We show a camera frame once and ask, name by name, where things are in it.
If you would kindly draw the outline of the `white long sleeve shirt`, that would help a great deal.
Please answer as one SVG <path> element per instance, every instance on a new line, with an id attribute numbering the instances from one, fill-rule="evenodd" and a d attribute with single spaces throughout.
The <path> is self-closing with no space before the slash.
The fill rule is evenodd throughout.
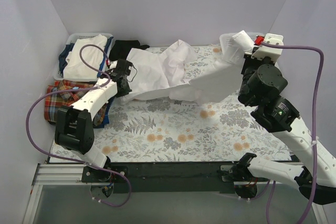
<path id="1" fill-rule="evenodd" d="M 186 70 L 190 64 L 197 62 L 197 53 L 182 40 L 159 55 L 133 48 L 127 56 L 127 61 L 134 66 L 130 75 L 132 91 L 121 100 L 169 97 L 199 105 L 221 102 L 240 88 L 243 56 L 251 52 L 253 46 L 254 41 L 245 31 L 234 34 L 224 47 L 223 54 L 195 76 L 188 75 Z"/>

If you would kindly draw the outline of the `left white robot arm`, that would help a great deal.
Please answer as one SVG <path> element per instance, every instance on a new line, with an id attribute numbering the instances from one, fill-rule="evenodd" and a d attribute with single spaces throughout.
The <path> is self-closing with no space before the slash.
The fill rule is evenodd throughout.
<path id="1" fill-rule="evenodd" d="M 119 59 L 116 66 L 107 71 L 110 81 L 101 78 L 97 89 L 88 91 L 71 106 L 62 106 L 57 112 L 55 143 L 72 151 L 85 163 L 96 166 L 93 175 L 100 182 L 111 178 L 112 170 L 106 165 L 107 157 L 94 144 L 93 119 L 110 99 L 125 96 L 131 92 L 128 76 L 133 64 Z"/>

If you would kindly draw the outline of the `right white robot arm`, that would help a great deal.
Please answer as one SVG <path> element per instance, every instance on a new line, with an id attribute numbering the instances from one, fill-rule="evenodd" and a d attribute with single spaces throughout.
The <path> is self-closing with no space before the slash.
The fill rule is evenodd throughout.
<path id="1" fill-rule="evenodd" d="M 255 107 L 250 114 L 267 132 L 271 133 L 299 158 L 301 166 L 269 161 L 253 153 L 246 153 L 237 163 L 238 179 L 268 178 L 287 184 L 306 198 L 312 191 L 313 144 L 312 133 L 300 117 L 299 111 L 280 94 L 287 80 L 266 56 L 262 59 L 244 55 L 242 85 L 238 101 Z"/>

